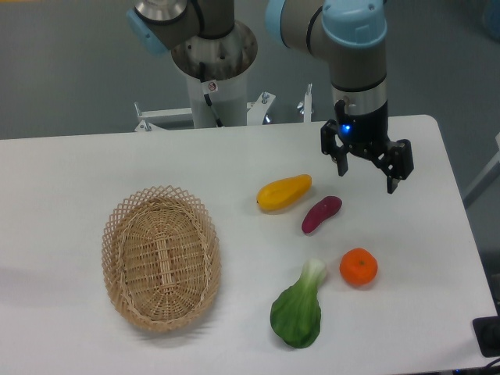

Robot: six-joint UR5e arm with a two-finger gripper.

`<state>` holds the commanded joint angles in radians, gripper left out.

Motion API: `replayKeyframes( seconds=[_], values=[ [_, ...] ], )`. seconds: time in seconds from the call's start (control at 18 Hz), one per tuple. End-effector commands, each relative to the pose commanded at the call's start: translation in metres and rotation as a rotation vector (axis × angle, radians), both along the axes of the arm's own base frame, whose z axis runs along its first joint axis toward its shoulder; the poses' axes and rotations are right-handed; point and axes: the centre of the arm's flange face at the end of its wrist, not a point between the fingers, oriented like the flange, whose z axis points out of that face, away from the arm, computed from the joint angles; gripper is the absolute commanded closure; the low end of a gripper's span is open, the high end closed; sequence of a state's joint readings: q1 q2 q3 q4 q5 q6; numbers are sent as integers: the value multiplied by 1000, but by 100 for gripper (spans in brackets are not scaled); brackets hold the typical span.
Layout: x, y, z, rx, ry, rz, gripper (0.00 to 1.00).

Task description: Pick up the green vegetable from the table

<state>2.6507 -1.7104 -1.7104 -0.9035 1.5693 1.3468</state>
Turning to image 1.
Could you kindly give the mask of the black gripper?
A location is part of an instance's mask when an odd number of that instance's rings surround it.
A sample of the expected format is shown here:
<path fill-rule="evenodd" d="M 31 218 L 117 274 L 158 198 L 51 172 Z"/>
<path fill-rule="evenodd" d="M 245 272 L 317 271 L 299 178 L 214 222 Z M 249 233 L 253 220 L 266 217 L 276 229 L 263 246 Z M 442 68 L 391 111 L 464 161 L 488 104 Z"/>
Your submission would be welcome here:
<path fill-rule="evenodd" d="M 362 115 L 348 114 L 344 100 L 338 101 L 334 110 L 337 122 L 328 120 L 320 129 L 321 152 L 329 155 L 337 165 L 339 177 L 348 171 L 348 150 L 358 157 L 375 160 L 375 166 L 387 177 L 388 194 L 393 194 L 399 182 L 406 180 L 413 171 L 414 162 L 410 140 L 389 141 L 388 102 Z"/>

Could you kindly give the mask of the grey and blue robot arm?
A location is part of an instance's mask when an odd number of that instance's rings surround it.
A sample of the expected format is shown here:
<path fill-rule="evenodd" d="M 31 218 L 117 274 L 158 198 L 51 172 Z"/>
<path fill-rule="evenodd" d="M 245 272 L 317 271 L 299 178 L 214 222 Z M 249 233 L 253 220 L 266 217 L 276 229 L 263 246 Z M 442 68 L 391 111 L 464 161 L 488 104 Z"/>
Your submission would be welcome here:
<path fill-rule="evenodd" d="M 195 85 L 197 127 L 246 123 L 242 100 L 228 84 L 254 63 L 253 32 L 235 17 L 232 1 L 138 1 L 127 21 L 153 54 L 168 52 Z M 371 161 L 387 190 L 413 171 L 411 144 L 388 137 L 387 22 L 382 1 L 270 1 L 265 25 L 286 48 L 324 61 L 330 72 L 334 118 L 321 130 L 321 151 L 344 175 L 348 155 Z"/>

